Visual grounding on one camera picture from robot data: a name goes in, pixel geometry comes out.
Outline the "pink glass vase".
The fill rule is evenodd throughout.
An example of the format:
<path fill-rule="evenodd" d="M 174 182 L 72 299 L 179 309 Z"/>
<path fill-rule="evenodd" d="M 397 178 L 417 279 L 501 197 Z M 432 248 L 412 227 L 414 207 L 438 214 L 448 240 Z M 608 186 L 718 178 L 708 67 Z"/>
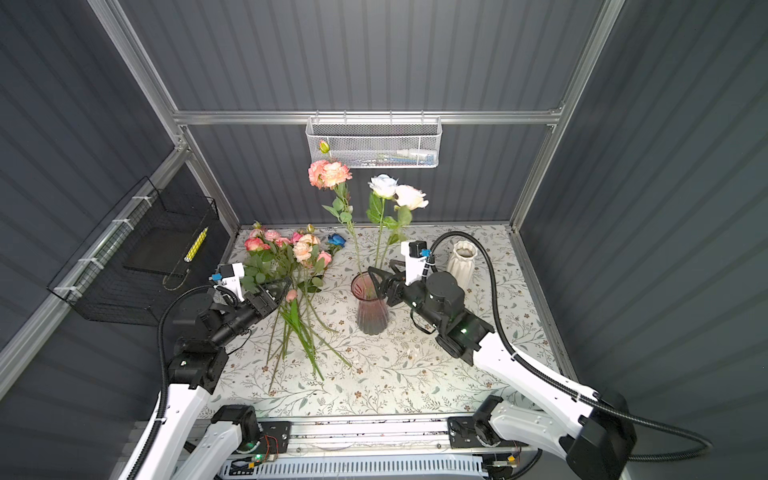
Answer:
<path fill-rule="evenodd" d="M 379 335 L 389 323 L 386 302 L 379 299 L 368 273 L 359 273 L 351 282 L 351 292 L 358 301 L 356 322 L 366 335 Z"/>

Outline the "bunch of artificial flowers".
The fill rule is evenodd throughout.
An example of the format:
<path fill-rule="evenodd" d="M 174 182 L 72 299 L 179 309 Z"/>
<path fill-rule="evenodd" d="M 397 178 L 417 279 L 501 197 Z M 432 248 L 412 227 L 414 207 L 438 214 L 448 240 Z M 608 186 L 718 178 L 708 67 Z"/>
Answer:
<path fill-rule="evenodd" d="M 253 294 L 268 291 L 278 304 L 275 323 L 282 326 L 282 339 L 279 343 L 271 339 L 268 347 L 268 359 L 274 366 L 287 362 L 289 346 L 297 341 L 317 378 L 324 378 L 317 360 L 323 348 L 349 367 L 351 363 L 316 331 L 317 327 L 328 332 L 332 328 L 320 319 L 313 305 L 339 248 L 322 243 L 311 227 L 288 236 L 259 223 L 252 226 L 244 248 L 241 288 Z"/>

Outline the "white ribbed ceramic vase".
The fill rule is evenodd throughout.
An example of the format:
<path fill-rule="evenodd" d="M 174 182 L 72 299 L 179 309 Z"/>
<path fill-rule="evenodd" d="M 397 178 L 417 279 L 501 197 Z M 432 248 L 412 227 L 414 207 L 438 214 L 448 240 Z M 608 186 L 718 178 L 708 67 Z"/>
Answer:
<path fill-rule="evenodd" d="M 454 245 L 448 260 L 447 271 L 464 290 L 470 287 L 477 255 L 478 249 L 474 243 L 461 240 Z"/>

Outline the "cream rose stem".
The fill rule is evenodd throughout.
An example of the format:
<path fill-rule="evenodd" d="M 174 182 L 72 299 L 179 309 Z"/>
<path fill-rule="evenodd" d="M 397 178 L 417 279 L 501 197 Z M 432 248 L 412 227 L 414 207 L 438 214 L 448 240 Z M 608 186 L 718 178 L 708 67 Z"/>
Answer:
<path fill-rule="evenodd" d="M 429 201 L 426 199 L 426 194 L 423 191 L 411 185 L 398 184 L 395 199 L 387 202 L 386 214 L 397 221 L 399 228 L 397 232 L 385 228 L 389 231 L 389 236 L 384 254 L 379 262 L 380 266 L 384 264 L 386 255 L 390 250 L 405 239 L 404 228 L 413 222 L 413 212 L 426 208 L 428 204 Z"/>

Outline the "white rose stem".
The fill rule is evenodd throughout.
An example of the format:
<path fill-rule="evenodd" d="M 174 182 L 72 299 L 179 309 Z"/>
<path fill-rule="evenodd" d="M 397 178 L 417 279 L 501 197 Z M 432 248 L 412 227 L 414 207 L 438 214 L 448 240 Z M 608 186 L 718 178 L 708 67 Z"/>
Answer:
<path fill-rule="evenodd" d="M 397 221 L 386 214 L 386 205 L 395 199 L 398 181 L 386 174 L 374 176 L 368 182 L 371 190 L 366 215 L 372 224 L 377 226 L 377 239 L 373 266 L 378 267 L 382 256 L 382 238 L 385 228 L 397 232 Z"/>

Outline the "pink carnation stem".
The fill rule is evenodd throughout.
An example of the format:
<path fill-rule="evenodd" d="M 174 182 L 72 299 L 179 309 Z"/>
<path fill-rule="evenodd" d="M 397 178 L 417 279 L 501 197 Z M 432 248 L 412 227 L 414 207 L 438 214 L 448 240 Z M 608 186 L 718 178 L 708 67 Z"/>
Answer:
<path fill-rule="evenodd" d="M 354 208 L 347 185 L 347 182 L 352 179 L 349 167 L 335 159 L 319 159 L 310 164 L 308 178 L 310 184 L 317 189 L 329 190 L 334 193 L 335 197 L 332 203 L 330 205 L 323 205 L 323 208 L 333 215 L 351 236 L 357 269 L 361 273 L 363 269 L 358 235 L 353 218 Z"/>

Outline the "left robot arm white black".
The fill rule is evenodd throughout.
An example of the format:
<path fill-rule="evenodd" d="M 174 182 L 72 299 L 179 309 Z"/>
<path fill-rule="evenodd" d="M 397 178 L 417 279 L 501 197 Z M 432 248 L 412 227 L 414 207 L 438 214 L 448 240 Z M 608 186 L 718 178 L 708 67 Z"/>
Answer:
<path fill-rule="evenodd" d="M 291 289 L 284 277 L 246 292 L 242 300 L 222 287 L 204 285 L 179 295 L 159 321 L 157 345 L 161 388 L 152 416 L 120 473 L 122 479 L 212 479 L 229 456 L 249 451 L 263 437 L 255 409 L 225 405 L 210 421 L 203 438 L 183 464 L 178 459 L 199 413 L 219 383 L 229 355 L 226 346 L 278 309 Z M 203 294 L 206 313 L 219 325 L 203 339 L 184 341 L 172 359 L 166 358 L 165 323 L 172 310 L 188 298 Z"/>

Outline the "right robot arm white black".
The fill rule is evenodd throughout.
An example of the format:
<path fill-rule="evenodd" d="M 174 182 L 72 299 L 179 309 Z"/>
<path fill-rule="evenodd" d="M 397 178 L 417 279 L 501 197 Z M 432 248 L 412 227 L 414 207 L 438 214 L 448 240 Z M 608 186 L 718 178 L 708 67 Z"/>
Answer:
<path fill-rule="evenodd" d="M 621 477 L 637 435 L 626 420 L 599 413 L 580 402 L 595 392 L 509 351 L 501 330 L 465 306 L 465 292 L 448 272 L 424 280 L 404 272 L 368 271 L 378 298 L 402 303 L 435 332 L 438 345 L 454 358 L 510 385 L 535 405 L 520 408 L 491 395 L 473 416 L 475 435 L 487 446 L 521 442 L 562 460 L 581 479 Z"/>

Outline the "blue artificial rose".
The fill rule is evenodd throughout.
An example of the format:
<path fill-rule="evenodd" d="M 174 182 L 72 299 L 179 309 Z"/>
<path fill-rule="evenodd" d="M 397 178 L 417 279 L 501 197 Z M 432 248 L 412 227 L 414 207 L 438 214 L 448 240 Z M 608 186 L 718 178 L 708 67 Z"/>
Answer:
<path fill-rule="evenodd" d="M 328 243 L 343 248 L 346 245 L 346 239 L 338 233 L 332 233 L 328 236 Z"/>

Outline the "floral patterned table mat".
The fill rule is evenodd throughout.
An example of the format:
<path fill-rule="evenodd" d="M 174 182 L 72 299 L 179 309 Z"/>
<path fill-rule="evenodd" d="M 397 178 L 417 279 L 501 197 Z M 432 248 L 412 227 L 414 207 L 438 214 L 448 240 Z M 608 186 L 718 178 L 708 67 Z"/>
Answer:
<path fill-rule="evenodd" d="M 323 328 L 302 305 L 318 347 L 313 373 L 295 334 L 283 358 L 283 323 L 279 314 L 252 328 L 253 333 L 228 347 L 235 349 L 221 380 L 199 418 L 210 418 L 225 404 L 254 406 L 259 417 L 329 417 L 418 413 L 461 413 L 476 409 L 490 394 L 524 408 L 532 402 L 494 376 L 452 358 L 433 336 L 417 330 L 403 305 L 389 310 L 383 333 L 367 335 L 357 325 L 358 303 L 351 293 L 357 272 L 352 237 L 341 226 L 316 226 L 325 243 L 341 234 L 347 244 L 334 256 L 323 290 L 313 295 Z M 465 231 L 488 251 L 497 280 L 502 325 L 508 339 L 540 363 L 559 370 L 549 335 L 542 326 L 520 263 L 502 224 L 433 224 L 406 229 L 408 239 L 432 241 L 447 231 Z"/>

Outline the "items in white basket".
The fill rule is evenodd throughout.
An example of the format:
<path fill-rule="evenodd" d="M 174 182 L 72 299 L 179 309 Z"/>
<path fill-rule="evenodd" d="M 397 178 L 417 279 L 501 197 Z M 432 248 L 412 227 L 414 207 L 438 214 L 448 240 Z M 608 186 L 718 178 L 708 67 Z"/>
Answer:
<path fill-rule="evenodd" d="M 354 154 L 352 162 L 360 166 L 431 168 L 439 162 L 439 154 L 433 149 L 363 150 Z"/>

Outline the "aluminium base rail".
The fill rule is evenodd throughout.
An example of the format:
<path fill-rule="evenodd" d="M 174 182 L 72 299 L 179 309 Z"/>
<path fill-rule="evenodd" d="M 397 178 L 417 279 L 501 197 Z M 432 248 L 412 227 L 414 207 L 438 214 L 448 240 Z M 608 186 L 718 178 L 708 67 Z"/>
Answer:
<path fill-rule="evenodd" d="M 253 414 L 227 413 L 223 419 L 212 419 L 200 442 L 191 444 L 190 435 L 201 422 L 195 417 L 169 419 L 154 440 L 149 433 L 151 421 L 137 443 L 133 454 L 144 452 L 145 464 L 161 465 L 173 471 L 184 452 L 205 457 L 219 467 L 226 458 L 273 455 L 317 456 L 324 453 L 394 455 L 401 450 L 424 450 L 428 453 L 534 451 L 530 440 L 498 440 L 486 444 L 478 439 L 475 422 L 464 414 L 412 414 L 382 416 L 297 417 L 259 420 Z"/>

